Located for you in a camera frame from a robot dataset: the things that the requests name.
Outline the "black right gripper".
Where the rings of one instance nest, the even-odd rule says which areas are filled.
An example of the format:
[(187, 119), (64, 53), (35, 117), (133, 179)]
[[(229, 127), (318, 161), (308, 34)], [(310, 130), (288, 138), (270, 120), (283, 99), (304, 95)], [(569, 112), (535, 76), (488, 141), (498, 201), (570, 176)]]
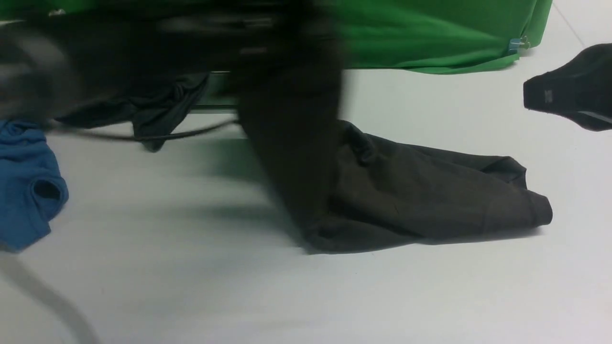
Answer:
[(612, 128), (612, 45), (582, 50), (556, 70), (523, 83), (523, 107), (571, 120), (589, 131)]

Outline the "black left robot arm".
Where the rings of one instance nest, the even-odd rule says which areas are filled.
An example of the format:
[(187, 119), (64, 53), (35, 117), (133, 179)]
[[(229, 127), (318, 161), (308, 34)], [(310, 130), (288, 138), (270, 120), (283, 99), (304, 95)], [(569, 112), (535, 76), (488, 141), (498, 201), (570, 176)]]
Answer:
[(343, 52), (321, 0), (91, 0), (83, 9), (1, 2), (1, 119), (44, 121), (131, 85), (213, 71), (306, 66), (336, 80)]

